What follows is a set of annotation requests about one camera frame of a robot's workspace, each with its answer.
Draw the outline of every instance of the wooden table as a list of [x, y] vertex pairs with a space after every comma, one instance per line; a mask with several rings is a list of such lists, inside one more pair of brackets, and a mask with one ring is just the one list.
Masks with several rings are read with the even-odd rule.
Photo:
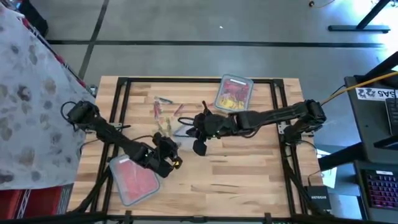
[[[102, 77], [99, 85], [96, 104], [102, 117], [107, 120], [117, 79]], [[303, 100], [298, 79], [286, 78], [284, 83], [288, 105]], [[203, 111], [202, 100], [214, 101], [218, 87], [217, 83], [132, 83], [125, 119], [125, 124], [130, 124], [131, 128], [123, 133], [132, 139], [152, 134], [157, 129], [153, 111], [154, 96], [175, 102], [162, 106], [162, 116], [171, 116], [183, 103], [183, 116], [194, 117]], [[272, 110], [269, 88], [268, 84], [254, 85], [250, 110]], [[123, 94], [120, 95], [119, 110], [122, 98]], [[93, 139], [94, 136], [89, 136], [87, 141]], [[142, 141], [152, 145], [150, 139]], [[251, 139], [228, 137], [212, 139], [206, 144], [208, 151], [205, 157], [196, 155], [192, 150], [179, 150], [183, 159], [181, 168], [174, 170], [166, 179], [161, 179], [159, 192], [137, 205], [125, 207], [114, 185], [108, 214], [124, 215], [126, 210], [131, 210], [132, 215], [150, 216], [263, 217], [265, 212], [269, 212], [272, 217], [290, 217], [276, 125], [262, 127]], [[100, 141], [84, 147], [69, 210], [77, 207], [94, 185], [102, 148], [103, 143]], [[319, 170], [318, 160], [314, 148], [308, 144], [298, 145], [297, 154], [306, 185], [308, 175]], [[313, 175], [311, 183], [321, 185], [322, 180], [319, 175]], [[295, 187], [293, 190], [295, 208], [300, 213], [298, 193]], [[102, 202], [103, 193], [99, 198], [98, 210]]]

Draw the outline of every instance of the patterned cloth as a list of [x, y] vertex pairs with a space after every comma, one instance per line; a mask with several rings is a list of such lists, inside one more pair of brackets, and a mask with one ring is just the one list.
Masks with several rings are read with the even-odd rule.
[[60, 108], [79, 100], [94, 98], [0, 3], [0, 190], [75, 180], [85, 133], [75, 132]]

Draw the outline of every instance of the table leg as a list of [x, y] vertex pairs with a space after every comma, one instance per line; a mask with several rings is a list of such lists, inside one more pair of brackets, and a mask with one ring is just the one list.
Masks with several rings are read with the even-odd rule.
[[372, 10], [359, 22], [356, 26], [349, 25], [332, 25], [328, 26], [329, 31], [368, 31], [368, 32], [382, 32], [386, 34], [390, 31], [389, 26], [385, 25], [370, 25], [368, 24], [375, 18], [379, 12], [390, 2], [390, 0], [380, 0]]
[[359, 142], [329, 156], [324, 156], [318, 159], [318, 162], [320, 170], [325, 171], [354, 160], [361, 160], [363, 157], [362, 143]]

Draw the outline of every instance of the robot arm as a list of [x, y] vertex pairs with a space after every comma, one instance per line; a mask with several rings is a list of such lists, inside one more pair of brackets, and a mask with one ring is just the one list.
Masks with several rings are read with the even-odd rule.
[[156, 133], [152, 142], [156, 148], [146, 143], [132, 141], [100, 116], [98, 107], [88, 101], [79, 101], [68, 113], [67, 120], [82, 130], [96, 131], [97, 138], [103, 142], [117, 144], [138, 165], [153, 170], [161, 177], [167, 177], [174, 169], [181, 166], [178, 146], [170, 138]]
[[275, 124], [290, 119], [297, 122], [284, 129], [285, 142], [292, 143], [300, 139], [303, 132], [316, 131], [326, 121], [326, 116], [319, 102], [305, 100], [285, 108], [264, 112], [241, 111], [228, 114], [227, 117], [213, 114], [203, 101], [205, 109], [193, 119], [193, 128], [187, 134], [197, 140], [193, 150], [199, 155], [206, 154], [204, 142], [211, 138], [225, 136], [253, 137], [261, 126]]

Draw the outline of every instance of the gray floor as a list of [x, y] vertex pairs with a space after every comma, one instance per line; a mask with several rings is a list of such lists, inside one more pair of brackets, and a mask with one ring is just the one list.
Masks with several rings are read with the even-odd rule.
[[[30, 1], [48, 20], [51, 40], [90, 40], [103, 4]], [[372, 7], [371, 0], [336, 0], [321, 9], [310, 9], [307, 0], [109, 0], [98, 40], [381, 43], [386, 48], [96, 45], [84, 80], [97, 85], [102, 75], [292, 77], [300, 79], [305, 98], [322, 100], [345, 76], [366, 73], [398, 49], [398, 9], [390, 6], [372, 21], [390, 25], [388, 34], [327, 31], [328, 25], [357, 24]], [[53, 47], [80, 70], [87, 45]], [[328, 121], [315, 137], [320, 149], [333, 152], [358, 142], [346, 95], [325, 105], [325, 112]], [[349, 179], [352, 171], [346, 166], [338, 174]], [[335, 214], [360, 218], [345, 212], [356, 198], [339, 194], [358, 194], [345, 180], [333, 192]]]

